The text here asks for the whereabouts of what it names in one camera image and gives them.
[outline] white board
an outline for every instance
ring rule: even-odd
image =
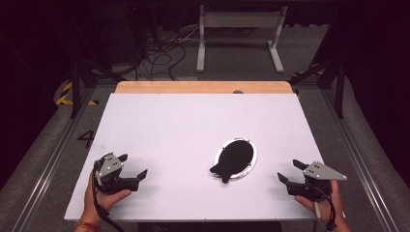
[[[244,178],[224,184],[209,171],[220,146],[247,138],[258,151]],[[121,177],[148,169],[139,190],[110,217],[132,221],[313,218],[278,180],[302,182],[292,160],[322,161],[294,94],[112,94],[65,219],[79,219],[95,160],[128,154]]]

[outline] red bracelet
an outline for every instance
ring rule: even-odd
[[[77,222],[77,223],[75,224],[75,227],[77,227],[77,226],[81,226],[82,228],[85,227],[85,229],[91,229],[91,230],[93,230],[93,231],[95,231],[95,232],[103,232],[103,229],[102,229],[102,227],[101,227],[100,225],[99,225],[99,226],[96,226],[96,225],[93,225],[93,224],[88,223],[88,222],[81,222],[81,221],[79,221],[79,222]]]

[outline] human hand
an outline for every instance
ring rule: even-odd
[[[343,217],[343,205],[341,202],[340,192],[338,190],[338,183],[336,180],[331,180],[332,186],[332,202],[335,207],[336,211],[336,220],[335,223],[337,225],[337,231],[351,231],[349,226],[347,225],[346,220]],[[296,195],[295,200],[298,201],[301,205],[306,207],[307,209],[311,210],[315,213],[314,210],[314,202],[310,201],[309,199],[304,198],[303,196]],[[319,211],[321,214],[321,220],[323,222],[329,222],[330,214],[331,214],[331,206],[327,200],[322,200],[318,202],[319,204]]]
[[[88,179],[88,187],[85,190],[84,211],[82,213],[80,221],[91,223],[94,225],[99,225],[101,222],[101,219],[99,217],[99,214],[97,213],[96,207],[94,206],[92,181],[93,181],[93,177],[91,173]],[[102,206],[109,213],[111,211],[111,208],[116,203],[126,198],[131,193],[132,192],[129,189],[121,190],[112,195],[105,194],[105,193],[102,193],[101,191],[98,191],[96,196],[97,196],[97,201],[99,202],[99,205]]]

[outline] metal plate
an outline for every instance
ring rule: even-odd
[[[220,161],[220,155],[223,149],[235,141],[247,141],[247,143],[249,143],[252,146],[253,154],[252,154],[252,160],[250,161],[250,164],[241,172],[231,175],[229,180],[238,180],[248,175],[248,173],[250,173],[253,167],[255,166],[256,160],[257,160],[257,150],[256,150],[256,146],[254,145],[254,143],[246,138],[238,137],[238,138],[228,140],[220,147],[220,149],[217,151],[217,154],[215,155],[215,158],[214,158],[214,166],[217,165],[217,163]]]

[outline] person's left hand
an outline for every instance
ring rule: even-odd
[[[90,178],[88,179],[88,187],[85,190],[84,195],[84,211],[80,218],[82,222],[88,222],[94,225],[100,224],[100,217],[97,213],[96,207],[94,206],[94,197],[93,197],[93,190],[92,190],[92,173],[90,174]],[[117,193],[112,195],[108,195],[102,193],[100,191],[97,192],[97,200],[99,205],[101,205],[108,213],[111,211],[111,208],[122,199],[129,196],[132,192],[129,189],[121,190]]]

